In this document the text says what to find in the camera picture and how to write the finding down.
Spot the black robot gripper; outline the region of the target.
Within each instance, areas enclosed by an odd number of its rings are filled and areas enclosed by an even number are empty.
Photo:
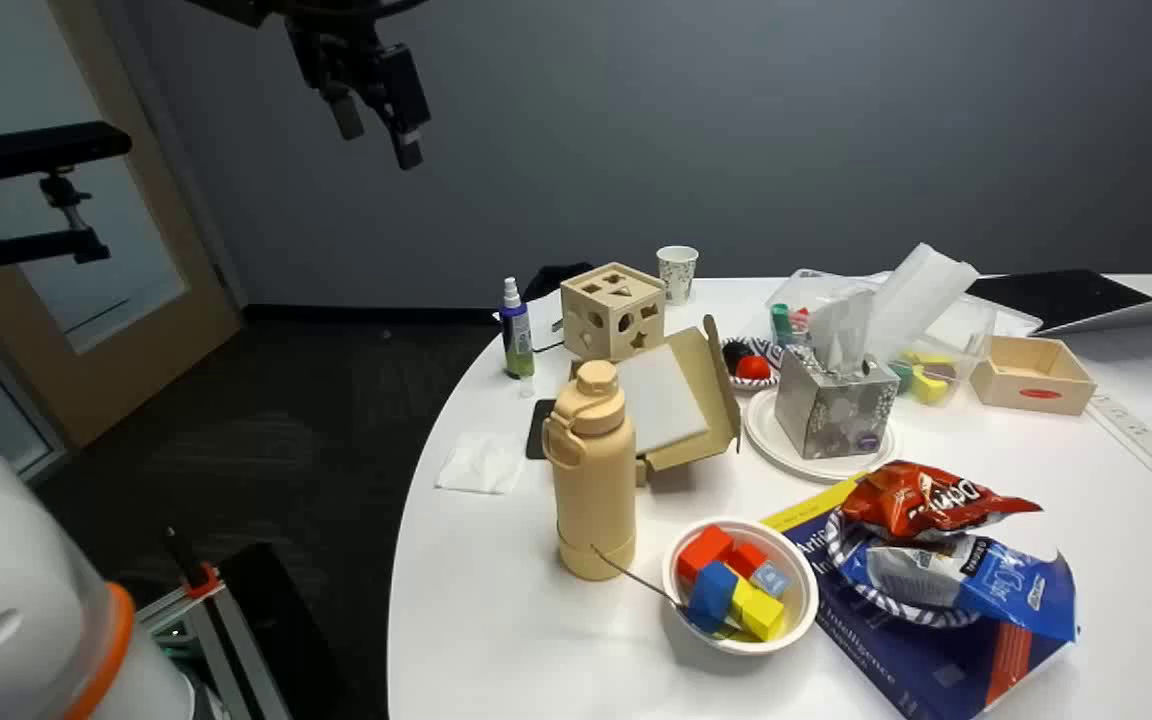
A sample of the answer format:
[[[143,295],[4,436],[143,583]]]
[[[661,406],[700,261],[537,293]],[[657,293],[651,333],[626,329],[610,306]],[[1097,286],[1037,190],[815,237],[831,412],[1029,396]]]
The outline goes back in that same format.
[[[360,104],[367,104],[392,133],[397,166],[403,172],[425,166],[422,128],[433,114],[403,45],[385,45],[367,18],[293,18],[289,42],[344,142],[364,137]]]

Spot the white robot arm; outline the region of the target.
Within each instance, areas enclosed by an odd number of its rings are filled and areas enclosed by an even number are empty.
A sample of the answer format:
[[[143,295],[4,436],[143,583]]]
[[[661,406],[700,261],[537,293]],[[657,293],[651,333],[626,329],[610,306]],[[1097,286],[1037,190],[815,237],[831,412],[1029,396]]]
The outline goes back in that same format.
[[[0,455],[0,720],[206,720],[206,692],[142,633]]]

